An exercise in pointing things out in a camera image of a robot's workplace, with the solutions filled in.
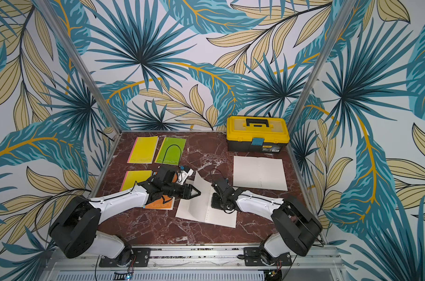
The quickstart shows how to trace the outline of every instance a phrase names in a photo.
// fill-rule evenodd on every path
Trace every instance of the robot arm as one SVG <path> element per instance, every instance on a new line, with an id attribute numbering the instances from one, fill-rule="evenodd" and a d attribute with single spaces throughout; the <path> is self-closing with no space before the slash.
<path id="1" fill-rule="evenodd" d="M 289 251 L 306 256 L 322 231 L 317 218 L 293 196 L 283 199 L 254 194 L 233 188 L 224 178 L 214 181 L 212 187 L 216 191 L 211 201 L 213 208 L 250 212 L 273 221 L 278 233 L 260 245 L 261 258 L 266 264 L 272 264 Z"/>
<path id="2" fill-rule="evenodd" d="M 117 236 L 97 231 L 108 218 L 135 207 L 143 207 L 163 195 L 192 199 L 201 193 L 185 184 L 193 170 L 186 167 L 161 165 L 156 175 L 135 183 L 131 189 L 107 196 L 85 199 L 75 197 L 49 228 L 49 235 L 66 257 L 83 253 L 107 256 L 118 264 L 130 261 L 131 247 Z"/>

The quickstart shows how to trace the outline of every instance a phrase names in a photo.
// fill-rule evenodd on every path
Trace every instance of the toolbox handle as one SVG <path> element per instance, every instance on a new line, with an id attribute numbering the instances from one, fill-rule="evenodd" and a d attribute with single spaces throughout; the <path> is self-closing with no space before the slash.
<path id="1" fill-rule="evenodd" d="M 251 118 L 247 118 L 247 126 L 250 126 L 250 123 L 252 124 L 264 124 L 266 125 L 266 127 L 269 127 L 269 121 L 267 119 L 251 119 Z"/>

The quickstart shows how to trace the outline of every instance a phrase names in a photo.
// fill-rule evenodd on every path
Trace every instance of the yellow toolbox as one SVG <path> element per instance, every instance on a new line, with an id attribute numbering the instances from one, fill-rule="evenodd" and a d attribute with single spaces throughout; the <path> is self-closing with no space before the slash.
<path id="1" fill-rule="evenodd" d="M 231 116 L 227 120 L 228 151 L 279 153 L 289 142 L 282 118 Z"/>

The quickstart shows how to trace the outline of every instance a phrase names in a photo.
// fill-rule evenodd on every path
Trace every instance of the metal vent grill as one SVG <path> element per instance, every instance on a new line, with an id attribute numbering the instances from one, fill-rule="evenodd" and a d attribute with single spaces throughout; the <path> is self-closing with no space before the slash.
<path id="1" fill-rule="evenodd" d="M 98 281 L 110 281 L 114 271 L 97 271 Z M 264 273 L 257 270 L 135 270 L 131 280 L 149 281 L 264 281 Z M 95 281 L 94 271 L 61 271 L 56 281 Z"/>

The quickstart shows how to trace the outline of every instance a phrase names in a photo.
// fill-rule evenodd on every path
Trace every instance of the cable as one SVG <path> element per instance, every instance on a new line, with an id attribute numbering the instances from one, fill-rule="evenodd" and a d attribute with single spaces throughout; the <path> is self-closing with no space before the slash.
<path id="1" fill-rule="evenodd" d="M 292 261 L 291 266 L 289 267 L 288 271 L 286 271 L 286 275 L 284 275 L 283 280 L 284 280 L 284 279 L 286 279 L 286 277 L 288 276 L 288 273 L 289 273 L 289 271 L 291 270 L 291 267 L 292 267 L 292 265 L 294 264 L 295 259 L 297 258 L 297 256 L 298 256 L 298 255 L 295 255 L 294 260 Z"/>
<path id="2" fill-rule="evenodd" d="M 52 200 L 52 199 L 56 199 L 56 198 L 60 198 L 60 197 L 64 197 L 64 196 L 77 196 L 77 197 L 80 197 L 81 199 L 83 199 L 83 200 L 85 200 L 85 201 L 88 201 L 88 202 L 89 202 L 89 200 L 88 200 L 88 199 L 86 199 L 86 198 L 84 198 L 84 197 L 81 197 L 80 195 L 77 195 L 77 194 L 61 194 L 61 195 L 58 195 L 58 196 L 52 197 L 52 198 L 51 198 L 51 200 Z M 47 241 L 46 239 L 44 239 L 44 238 L 41 236 L 41 234 L 39 233 L 39 231 L 37 231 L 37 216 L 38 216 L 38 215 L 39 215 L 39 213 L 42 211 L 42 208 L 44 207 L 44 205 L 46 205 L 46 204 L 47 204 L 47 202 L 45 202 L 44 204 L 42 204 L 42 205 L 41 205 L 41 207 L 39 208 L 39 210 L 36 212 L 36 215 L 34 216 L 34 229 L 35 229 L 36 234 L 39 236 L 39 238 L 41 238 L 44 242 L 46 242 L 46 243 L 48 243 L 48 244 L 50 244 L 50 245 L 52 245 L 52 246 L 57 246 L 56 244 L 50 243 L 49 241 Z"/>
<path id="3" fill-rule="evenodd" d="M 96 262 L 96 269 L 94 269 L 94 277 L 96 278 L 96 281 L 97 281 L 97 264 L 99 263 L 99 259 L 100 259 L 100 255 L 99 255 L 99 257 L 97 258 L 97 262 Z"/>

